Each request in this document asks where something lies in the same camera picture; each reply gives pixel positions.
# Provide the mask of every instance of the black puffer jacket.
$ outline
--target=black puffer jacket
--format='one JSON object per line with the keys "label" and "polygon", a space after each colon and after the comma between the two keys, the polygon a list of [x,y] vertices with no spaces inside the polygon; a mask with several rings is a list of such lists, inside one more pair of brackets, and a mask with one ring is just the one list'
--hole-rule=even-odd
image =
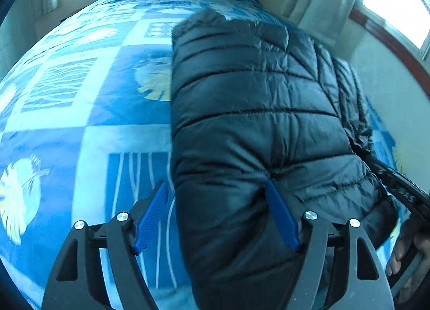
{"label": "black puffer jacket", "polygon": [[336,223],[357,218],[378,247],[395,204],[353,149],[370,149],[360,83],[303,33],[206,10],[173,32],[172,173],[185,265],[202,310],[282,309],[300,259],[264,198]]}

